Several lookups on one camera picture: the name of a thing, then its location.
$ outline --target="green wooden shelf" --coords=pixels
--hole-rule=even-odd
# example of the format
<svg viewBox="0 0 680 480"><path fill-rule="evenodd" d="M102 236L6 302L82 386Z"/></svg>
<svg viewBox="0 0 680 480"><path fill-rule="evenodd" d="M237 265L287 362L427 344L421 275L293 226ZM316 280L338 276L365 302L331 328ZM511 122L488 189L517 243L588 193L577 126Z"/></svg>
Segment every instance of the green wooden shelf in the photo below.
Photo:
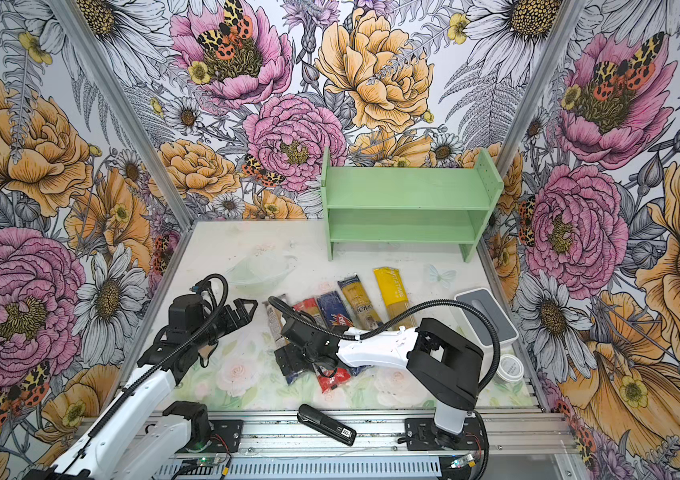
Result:
<svg viewBox="0 0 680 480"><path fill-rule="evenodd" d="M503 181L482 149L474 168L322 166L329 259L337 242L458 244L463 260L476 250Z"/></svg>

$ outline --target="white lid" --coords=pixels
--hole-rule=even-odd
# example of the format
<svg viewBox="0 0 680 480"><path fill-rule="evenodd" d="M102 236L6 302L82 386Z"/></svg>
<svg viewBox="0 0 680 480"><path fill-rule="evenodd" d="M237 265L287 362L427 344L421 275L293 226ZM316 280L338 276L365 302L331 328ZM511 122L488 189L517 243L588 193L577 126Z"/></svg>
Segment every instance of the white lid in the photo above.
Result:
<svg viewBox="0 0 680 480"><path fill-rule="evenodd" d="M518 382L524 378L524 364L514 355L502 355L498 365L498 375L506 382Z"/></svg>

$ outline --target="red pasta package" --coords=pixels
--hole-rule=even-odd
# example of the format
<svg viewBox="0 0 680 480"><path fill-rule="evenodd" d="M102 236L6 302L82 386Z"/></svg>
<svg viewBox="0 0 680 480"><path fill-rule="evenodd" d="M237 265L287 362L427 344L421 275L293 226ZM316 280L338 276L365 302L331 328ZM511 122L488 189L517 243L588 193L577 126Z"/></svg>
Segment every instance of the red pasta package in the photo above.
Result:
<svg viewBox="0 0 680 480"><path fill-rule="evenodd" d="M292 308L297 312L306 312L309 314L316 325L324 325L324 320L322 319L322 314L318 309L315 298L311 297L305 299L304 301L293 305ZM351 379L351 373L343 368L338 368L335 375L331 377L332 370L326 370L324 367L316 365L313 366L313 369L316 370L316 379L318 379L318 385L322 388L322 393L336 389L339 385Z"/></svg>

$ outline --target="wall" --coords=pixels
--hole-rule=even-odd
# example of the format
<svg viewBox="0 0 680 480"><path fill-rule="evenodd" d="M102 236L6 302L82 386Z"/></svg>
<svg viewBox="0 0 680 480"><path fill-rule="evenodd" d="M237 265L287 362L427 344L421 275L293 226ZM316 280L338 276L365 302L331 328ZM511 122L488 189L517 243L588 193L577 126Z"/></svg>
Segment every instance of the wall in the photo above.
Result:
<svg viewBox="0 0 680 480"><path fill-rule="evenodd" d="M488 244L590 475L680 480L680 2L589 10Z"/></svg>
<svg viewBox="0 0 680 480"><path fill-rule="evenodd" d="M180 238L66 42L0 2L0 480L98 415Z"/></svg>
<svg viewBox="0 0 680 480"><path fill-rule="evenodd" d="M145 30L115 41L97 15L138 3ZM229 43L223 0L116 4L79 2L146 129L169 129L187 206L258 220L322 215L325 145L334 165L412 168L497 149L561 2L240 0Z"/></svg>

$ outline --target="shelf board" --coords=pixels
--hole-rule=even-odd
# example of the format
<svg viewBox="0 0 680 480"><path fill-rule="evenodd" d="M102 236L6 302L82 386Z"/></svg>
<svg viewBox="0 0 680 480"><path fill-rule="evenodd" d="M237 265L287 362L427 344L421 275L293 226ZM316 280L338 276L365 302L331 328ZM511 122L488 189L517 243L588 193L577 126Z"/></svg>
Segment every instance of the shelf board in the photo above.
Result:
<svg viewBox="0 0 680 480"><path fill-rule="evenodd" d="M330 167L326 209L490 210L471 168Z"/></svg>
<svg viewBox="0 0 680 480"><path fill-rule="evenodd" d="M325 215L331 242L474 244L477 241L467 211L330 209Z"/></svg>

